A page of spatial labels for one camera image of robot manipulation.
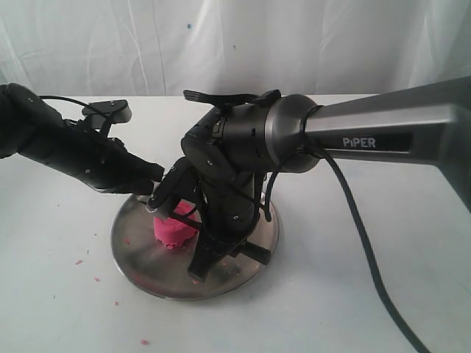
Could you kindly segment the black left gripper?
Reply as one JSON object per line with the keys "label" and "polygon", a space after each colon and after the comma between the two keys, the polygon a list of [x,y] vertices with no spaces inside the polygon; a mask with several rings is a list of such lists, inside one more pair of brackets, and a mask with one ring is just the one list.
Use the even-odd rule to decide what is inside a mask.
{"label": "black left gripper", "polygon": [[83,124],[43,128],[43,164],[103,193],[151,195],[165,168]]}

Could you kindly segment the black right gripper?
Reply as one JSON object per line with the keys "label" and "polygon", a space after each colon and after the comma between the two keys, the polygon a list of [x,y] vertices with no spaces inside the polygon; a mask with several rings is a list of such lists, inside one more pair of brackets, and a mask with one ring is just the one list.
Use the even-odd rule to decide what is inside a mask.
{"label": "black right gripper", "polygon": [[242,172],[232,182],[202,176],[205,203],[199,206],[202,228],[188,266],[188,274],[205,282],[210,270],[224,257],[240,254],[269,264],[272,252],[247,240],[260,218],[263,174]]}

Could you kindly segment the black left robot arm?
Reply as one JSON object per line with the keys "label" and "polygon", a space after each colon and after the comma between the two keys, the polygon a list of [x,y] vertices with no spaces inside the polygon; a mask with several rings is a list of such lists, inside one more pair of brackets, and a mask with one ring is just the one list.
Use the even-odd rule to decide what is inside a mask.
{"label": "black left robot arm", "polygon": [[84,118],[64,119],[29,88],[1,86],[1,157],[19,154],[102,193],[149,195],[163,178],[156,163],[129,153],[112,124],[129,121],[126,101],[110,112],[103,104],[85,105]]}

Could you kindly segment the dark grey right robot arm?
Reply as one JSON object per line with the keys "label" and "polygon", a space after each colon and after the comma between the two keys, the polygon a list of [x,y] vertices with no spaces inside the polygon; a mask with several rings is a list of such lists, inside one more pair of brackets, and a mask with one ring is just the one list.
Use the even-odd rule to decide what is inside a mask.
{"label": "dark grey right robot arm", "polygon": [[236,229],[236,217],[271,196],[257,175],[300,174],[334,158],[433,165],[470,203],[467,77],[331,105],[278,90],[183,95],[210,105],[181,141],[205,194],[202,234],[188,269],[199,281],[226,255],[243,252],[248,233]]}

